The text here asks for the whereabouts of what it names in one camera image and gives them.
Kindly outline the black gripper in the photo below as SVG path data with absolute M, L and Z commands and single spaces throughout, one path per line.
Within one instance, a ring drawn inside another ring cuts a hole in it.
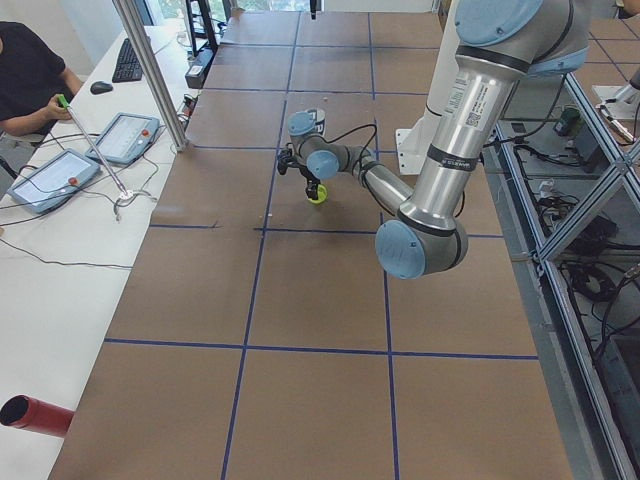
M 316 178 L 305 165 L 300 166 L 299 171 L 307 182 L 307 186 L 305 188 L 307 198 L 313 199 L 314 197 L 318 197 L 321 181 Z

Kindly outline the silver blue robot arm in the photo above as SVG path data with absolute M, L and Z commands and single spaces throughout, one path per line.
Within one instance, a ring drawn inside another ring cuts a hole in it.
M 322 181 L 357 178 L 392 214 L 376 233 L 383 269 L 415 279 L 457 266 L 468 239 L 455 209 L 514 84 L 525 76 L 577 70 L 586 60 L 589 1 L 461 1 L 447 19 L 460 44 L 458 73 L 414 186 L 375 160 L 365 146 L 327 141 L 310 111 L 287 121 L 290 145 L 277 169 L 297 169 L 317 199 Z

